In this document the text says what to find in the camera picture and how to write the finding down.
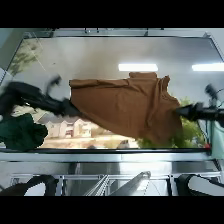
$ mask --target green fabric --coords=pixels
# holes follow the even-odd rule
[[[33,150],[43,144],[47,134],[47,128],[34,123],[28,113],[0,122],[0,142],[4,142],[8,149]]]

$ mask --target brown shirt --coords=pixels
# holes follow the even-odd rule
[[[90,121],[116,134],[166,143],[182,130],[169,76],[131,72],[121,80],[71,80],[71,102]]]

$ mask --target garment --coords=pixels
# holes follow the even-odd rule
[[[28,151],[43,144],[48,131],[45,125],[35,124],[31,114],[10,116],[0,122],[0,142],[6,148]]]
[[[176,98],[167,92],[169,76],[129,73],[121,80],[71,80],[71,102],[90,121],[116,134],[166,143],[182,124]]]

